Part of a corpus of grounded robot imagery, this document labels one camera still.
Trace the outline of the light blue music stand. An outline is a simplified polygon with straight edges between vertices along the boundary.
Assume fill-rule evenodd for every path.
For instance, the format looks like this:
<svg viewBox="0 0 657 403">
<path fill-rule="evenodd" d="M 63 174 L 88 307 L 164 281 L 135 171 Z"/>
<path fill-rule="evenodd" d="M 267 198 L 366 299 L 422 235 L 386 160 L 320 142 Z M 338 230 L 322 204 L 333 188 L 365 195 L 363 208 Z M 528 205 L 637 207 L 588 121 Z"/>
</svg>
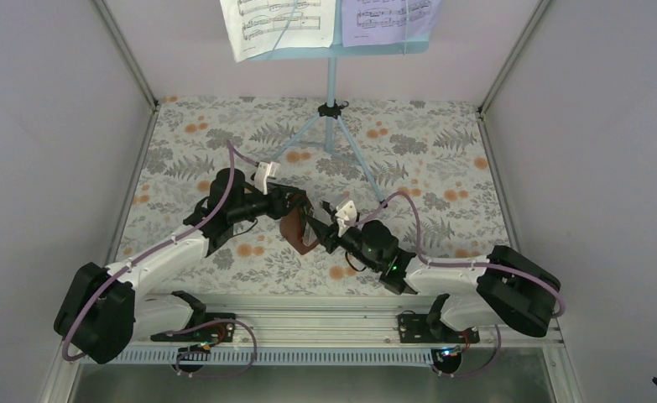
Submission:
<svg viewBox="0 0 657 403">
<path fill-rule="evenodd" d="M 335 32 L 333 41 L 329 47 L 283 49 L 255 57 L 257 60 L 269 60 L 275 55 L 285 60 L 325 57 L 328 63 L 325 102 L 317 108 L 314 116 L 307 123 L 275 151 L 270 159 L 274 161 L 279 160 L 282 154 L 285 154 L 288 149 L 294 146 L 303 145 L 322 148 L 329 155 L 335 156 L 350 164 L 360 166 L 378 201 L 383 202 L 384 195 L 368 168 L 367 162 L 357 146 L 355 137 L 350 133 L 342 116 L 342 112 L 349 105 L 349 102 L 338 102 L 336 99 L 337 62 L 340 58 L 348 56 L 410 55 L 423 53 L 429 47 L 431 32 L 397 44 L 346 47 L 342 44 L 342 2 L 336 2 Z"/>
</svg>

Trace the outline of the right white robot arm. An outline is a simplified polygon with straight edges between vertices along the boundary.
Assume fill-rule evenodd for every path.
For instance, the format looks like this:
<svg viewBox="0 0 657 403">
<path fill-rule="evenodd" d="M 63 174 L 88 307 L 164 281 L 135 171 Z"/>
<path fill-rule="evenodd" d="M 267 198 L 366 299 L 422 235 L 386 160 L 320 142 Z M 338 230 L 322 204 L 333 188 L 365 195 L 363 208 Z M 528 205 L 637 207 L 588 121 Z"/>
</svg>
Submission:
<svg viewBox="0 0 657 403">
<path fill-rule="evenodd" d="M 434 297 L 428 315 L 434 329 L 461 332 L 506 325 L 542 338 L 551 319 L 563 311 L 560 281 L 509 246 L 497 245 L 489 254 L 472 258 L 420 257 L 400 248 L 379 220 L 360 228 L 341 228 L 313 217 L 306 224 L 327 253 L 343 249 L 377 274 L 390 292 Z"/>
</svg>

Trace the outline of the clear plastic metronome cover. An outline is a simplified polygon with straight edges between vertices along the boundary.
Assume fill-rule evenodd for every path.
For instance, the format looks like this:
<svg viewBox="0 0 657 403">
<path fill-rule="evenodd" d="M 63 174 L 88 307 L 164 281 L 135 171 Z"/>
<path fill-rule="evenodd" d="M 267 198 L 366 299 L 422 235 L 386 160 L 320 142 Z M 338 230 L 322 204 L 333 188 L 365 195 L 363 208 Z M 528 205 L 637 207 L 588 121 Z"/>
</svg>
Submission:
<svg viewBox="0 0 657 403">
<path fill-rule="evenodd" d="M 302 234 L 300 240 L 307 250 L 315 248 L 319 241 L 315 234 L 314 228 L 310 224 L 310 219 L 315 217 L 314 207 L 309 201 L 306 201 L 300 208 L 300 224 L 302 225 Z"/>
</svg>

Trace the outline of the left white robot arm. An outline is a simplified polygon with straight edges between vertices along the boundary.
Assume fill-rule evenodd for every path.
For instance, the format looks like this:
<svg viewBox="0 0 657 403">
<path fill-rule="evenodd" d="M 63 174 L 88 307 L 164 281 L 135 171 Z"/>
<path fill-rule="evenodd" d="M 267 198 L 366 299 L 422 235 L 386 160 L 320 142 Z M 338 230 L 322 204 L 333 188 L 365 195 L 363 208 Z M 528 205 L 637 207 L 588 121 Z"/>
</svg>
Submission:
<svg viewBox="0 0 657 403">
<path fill-rule="evenodd" d="M 76 346 L 98 364 L 130 343 L 198 324 L 204 306 L 185 291 L 151 296 L 156 285 L 199 263 L 235 235 L 236 224 L 259 217 L 279 220 L 308 202 L 305 191 L 268 183 L 259 189 L 238 169 L 216 174 L 208 195 L 167 238 L 105 267 L 81 266 L 53 323 L 65 347 Z"/>
</svg>

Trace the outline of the brown wooden metronome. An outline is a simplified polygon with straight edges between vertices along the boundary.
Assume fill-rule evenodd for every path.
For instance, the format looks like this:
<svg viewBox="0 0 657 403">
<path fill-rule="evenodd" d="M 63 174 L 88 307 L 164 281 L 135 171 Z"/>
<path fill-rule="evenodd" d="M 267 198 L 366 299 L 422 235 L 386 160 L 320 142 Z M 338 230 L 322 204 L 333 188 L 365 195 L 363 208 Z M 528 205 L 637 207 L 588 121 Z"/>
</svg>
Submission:
<svg viewBox="0 0 657 403">
<path fill-rule="evenodd" d="M 319 244 L 311 226 L 305 220 L 313 216 L 313 207 L 307 202 L 294 207 L 287 216 L 279 221 L 279 232 L 289 245 L 300 255 L 308 254 Z"/>
</svg>

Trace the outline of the lavender sheet music page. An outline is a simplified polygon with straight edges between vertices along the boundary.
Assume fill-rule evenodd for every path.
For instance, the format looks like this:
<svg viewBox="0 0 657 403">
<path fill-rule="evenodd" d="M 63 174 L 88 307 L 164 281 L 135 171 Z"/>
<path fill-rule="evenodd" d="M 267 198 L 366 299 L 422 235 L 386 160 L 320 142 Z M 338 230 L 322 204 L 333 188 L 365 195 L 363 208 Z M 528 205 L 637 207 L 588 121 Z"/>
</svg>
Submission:
<svg viewBox="0 0 657 403">
<path fill-rule="evenodd" d="M 441 0 L 352 0 L 341 4 L 346 47 L 397 44 L 435 27 Z"/>
</svg>

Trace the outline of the white sheet music page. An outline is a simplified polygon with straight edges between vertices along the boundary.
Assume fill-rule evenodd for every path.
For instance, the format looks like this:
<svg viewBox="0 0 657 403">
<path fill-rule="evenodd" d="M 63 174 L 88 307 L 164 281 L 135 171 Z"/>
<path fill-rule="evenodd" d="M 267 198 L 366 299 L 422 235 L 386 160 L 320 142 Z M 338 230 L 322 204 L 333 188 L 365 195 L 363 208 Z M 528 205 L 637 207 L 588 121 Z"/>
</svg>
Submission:
<svg viewBox="0 0 657 403">
<path fill-rule="evenodd" d="M 233 59 L 268 52 L 327 48 L 333 41 L 336 2 L 331 0 L 221 0 Z"/>
</svg>

